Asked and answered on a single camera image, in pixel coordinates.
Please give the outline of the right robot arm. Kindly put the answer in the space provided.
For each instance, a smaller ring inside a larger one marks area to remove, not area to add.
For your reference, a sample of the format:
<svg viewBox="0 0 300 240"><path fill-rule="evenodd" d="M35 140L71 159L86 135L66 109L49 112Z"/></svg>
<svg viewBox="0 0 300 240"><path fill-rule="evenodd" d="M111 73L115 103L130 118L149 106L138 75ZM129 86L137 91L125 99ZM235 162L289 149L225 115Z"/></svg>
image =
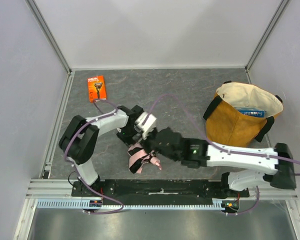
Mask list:
<svg viewBox="0 0 300 240"><path fill-rule="evenodd" d="M154 151L188 168L240 168L239 172L222 174L221 187L226 190L241 192L264 183L283 190L297 187L292 155L285 143L269 148L235 147L183 137L169 127L154 129L140 143L147 153Z"/></svg>

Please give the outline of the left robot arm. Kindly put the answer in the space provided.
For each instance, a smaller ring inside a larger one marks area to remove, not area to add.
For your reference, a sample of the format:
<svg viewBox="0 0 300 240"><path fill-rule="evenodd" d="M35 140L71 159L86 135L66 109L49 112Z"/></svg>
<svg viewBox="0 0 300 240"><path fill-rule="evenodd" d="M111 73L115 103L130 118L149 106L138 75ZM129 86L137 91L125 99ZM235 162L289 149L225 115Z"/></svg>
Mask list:
<svg viewBox="0 0 300 240"><path fill-rule="evenodd" d="M91 161L98 137L117 130L117 137L125 145L134 144L134 136L137 134L135 122L143 112L144 109L138 105L131 109L121 105L96 117L76 115L72 118L58 146L74 165L83 183L91 186L100 180Z"/></svg>

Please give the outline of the pink folding umbrella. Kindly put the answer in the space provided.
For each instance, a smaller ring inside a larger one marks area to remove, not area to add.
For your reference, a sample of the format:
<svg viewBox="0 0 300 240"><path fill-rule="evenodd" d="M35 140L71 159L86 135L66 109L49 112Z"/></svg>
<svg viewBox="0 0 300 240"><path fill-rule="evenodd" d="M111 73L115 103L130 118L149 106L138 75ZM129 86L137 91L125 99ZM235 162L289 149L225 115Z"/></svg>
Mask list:
<svg viewBox="0 0 300 240"><path fill-rule="evenodd" d="M129 155L128 168L132 174L140 174L145 164L152 164L162 170L161 161L156 153L153 150L147 153L139 143L131 145L127 153Z"/></svg>

